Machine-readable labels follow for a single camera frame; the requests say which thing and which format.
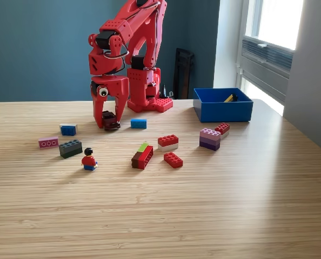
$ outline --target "red plastic part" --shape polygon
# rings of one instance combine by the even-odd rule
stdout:
[[[165,0],[148,0],[142,7],[151,6],[160,2],[153,8],[139,9],[135,0],[128,2],[121,8],[115,19],[128,19],[133,36],[129,41],[129,55],[126,63],[131,64],[131,57],[138,55],[141,47],[146,41],[147,50],[144,59],[145,67],[154,67],[158,58],[159,48],[162,42],[163,18],[166,10]]]
[[[220,132],[222,135],[230,130],[230,125],[228,123],[221,123],[215,128],[215,131]]]
[[[177,144],[178,143],[178,137],[175,135],[169,135],[165,137],[158,138],[158,144],[160,144],[162,147]]]
[[[159,83],[161,81],[161,71],[155,68],[158,58],[159,48],[162,42],[163,18],[166,10],[165,0],[148,0],[143,6],[138,7],[137,1],[128,0],[121,8],[114,20],[108,20],[100,28],[100,32],[105,30],[116,31],[116,35],[109,38],[110,51],[100,49],[96,43],[97,34],[89,36],[89,44],[93,50],[89,54],[90,73],[99,77],[92,80],[109,90],[109,95],[116,98],[116,117],[120,121],[125,105],[125,93],[128,96],[128,81],[121,79],[122,87],[117,87],[115,95],[112,88],[115,80],[106,75],[120,70],[122,58],[107,58],[105,56],[117,57],[121,55],[123,45],[128,43],[129,54],[125,57],[127,64],[131,64],[131,57],[139,53],[142,45],[146,42],[147,50],[144,58],[144,66],[149,70],[130,69],[128,78],[130,79],[131,99],[128,107],[135,112],[144,110],[154,110],[165,112],[173,106],[171,99],[159,99]],[[106,97],[93,97],[94,116],[97,125],[102,128],[102,110]]]
[[[145,151],[141,154],[141,156],[138,159],[139,169],[144,170],[152,156],[153,156],[153,147],[147,146]]]
[[[89,54],[90,74],[100,76],[101,74],[109,73],[112,70],[119,70],[122,66],[122,59],[108,59],[103,55],[96,43],[97,34],[91,34],[89,36],[89,44],[93,47],[93,50]],[[107,56],[120,55],[122,48],[122,40],[119,35],[111,36],[109,39],[111,53]]]
[[[100,32],[102,32],[103,30],[113,30],[118,32],[121,35],[124,44],[127,44],[127,42],[133,36],[132,29],[130,28],[129,23],[126,20],[107,20],[99,29]]]
[[[98,127],[104,127],[102,118],[103,105],[108,96],[100,96],[99,90],[105,87],[108,89],[109,95],[115,97],[116,118],[117,121],[120,121],[129,95],[128,78],[125,76],[100,76],[92,77],[92,81],[100,85],[97,88],[97,95],[91,90],[93,98],[93,116],[95,117]]]
[[[183,166],[183,160],[175,155],[173,152],[164,154],[164,160],[167,162],[172,168],[178,168]]]

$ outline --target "blue wall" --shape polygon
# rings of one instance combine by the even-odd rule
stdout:
[[[218,1],[202,1],[201,7],[194,0],[167,2],[157,62],[162,82],[171,90],[175,52],[181,47],[196,54],[191,88],[212,87]],[[124,3],[0,0],[0,101],[91,100],[88,36]]]
[[[213,87],[219,2],[219,0],[189,1],[187,49],[195,54],[189,99],[193,97],[194,88]]]

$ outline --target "blue plastic box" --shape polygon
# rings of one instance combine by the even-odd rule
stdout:
[[[238,101],[225,103],[232,95]],[[250,121],[253,101],[239,88],[196,88],[193,106],[201,122]]]

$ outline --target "white wall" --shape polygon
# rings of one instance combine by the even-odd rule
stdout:
[[[321,146],[321,0],[305,0],[284,117]]]
[[[236,86],[242,4],[243,0],[220,0],[214,88]]]

